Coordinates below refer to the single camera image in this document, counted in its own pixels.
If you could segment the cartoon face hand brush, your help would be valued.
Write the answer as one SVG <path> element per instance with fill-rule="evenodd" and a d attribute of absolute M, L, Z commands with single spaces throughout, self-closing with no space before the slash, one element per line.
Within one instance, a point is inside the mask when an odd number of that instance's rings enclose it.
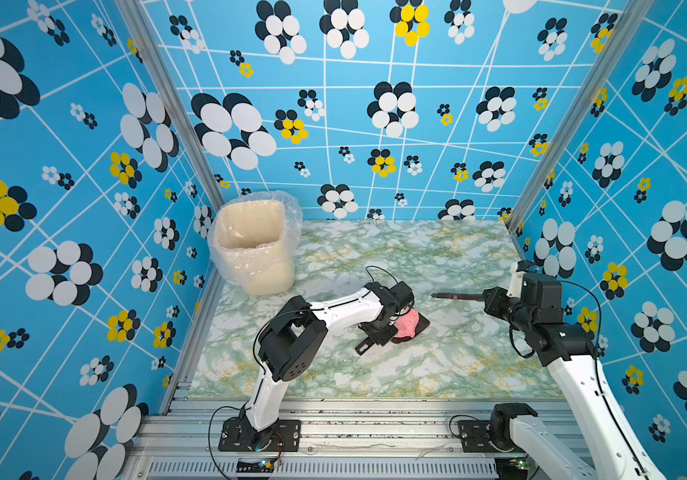
<path fill-rule="evenodd" d="M 479 301 L 485 300 L 483 293 L 451 293 L 451 292 L 433 292 L 433 298 L 447 299 L 447 300 L 463 300 L 463 301 Z"/>

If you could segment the black dustpan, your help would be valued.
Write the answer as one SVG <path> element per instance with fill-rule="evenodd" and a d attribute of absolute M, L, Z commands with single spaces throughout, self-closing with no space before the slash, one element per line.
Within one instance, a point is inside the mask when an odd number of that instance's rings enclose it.
<path fill-rule="evenodd" d="M 393 324 L 397 328 L 397 333 L 391 338 L 391 342 L 395 344 L 409 342 L 423 333 L 430 325 L 431 322 L 419 311 L 409 310 Z"/>

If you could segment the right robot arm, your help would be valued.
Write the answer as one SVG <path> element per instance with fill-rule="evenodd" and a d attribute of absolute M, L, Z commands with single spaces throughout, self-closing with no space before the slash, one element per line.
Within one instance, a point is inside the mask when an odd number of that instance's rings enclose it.
<path fill-rule="evenodd" d="M 543 274 L 515 270 L 509 287 L 483 292 L 485 313 L 519 331 L 549 371 L 589 447 L 585 461 L 557 439 L 533 407 L 497 404 L 489 437 L 499 450 L 521 449 L 551 479 L 661 479 L 615 399 L 595 340 L 563 319 L 563 285 Z"/>

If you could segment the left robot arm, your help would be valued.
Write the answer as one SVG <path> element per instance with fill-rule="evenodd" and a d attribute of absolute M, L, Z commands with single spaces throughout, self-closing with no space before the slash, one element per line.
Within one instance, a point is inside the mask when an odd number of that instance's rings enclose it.
<path fill-rule="evenodd" d="M 291 298 L 255 339 L 261 375 L 238 415 L 242 444 L 262 448 L 279 432 L 280 406 L 290 383 L 312 365 L 328 335 L 359 328 L 365 340 L 355 352 L 361 355 L 397 338 L 397 322 L 413 313 L 415 295 L 403 281 L 391 287 L 371 281 L 352 294 L 322 302 Z"/>

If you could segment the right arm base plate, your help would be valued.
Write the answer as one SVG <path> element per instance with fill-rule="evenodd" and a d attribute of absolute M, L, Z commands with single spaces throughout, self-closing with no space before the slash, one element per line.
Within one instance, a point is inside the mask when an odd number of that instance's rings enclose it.
<path fill-rule="evenodd" d="M 489 421 L 461 420 L 457 422 L 457 430 L 465 453 L 525 454 L 513 443 L 513 435 L 507 432 L 505 425 L 491 426 Z"/>

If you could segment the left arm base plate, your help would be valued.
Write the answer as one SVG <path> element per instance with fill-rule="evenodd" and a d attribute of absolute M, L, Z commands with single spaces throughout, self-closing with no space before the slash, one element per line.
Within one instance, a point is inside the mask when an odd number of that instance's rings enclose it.
<path fill-rule="evenodd" d="M 264 430 L 257 430 L 247 419 L 233 417 L 222 428 L 218 449 L 221 452 L 298 452 L 302 422 L 278 420 Z"/>

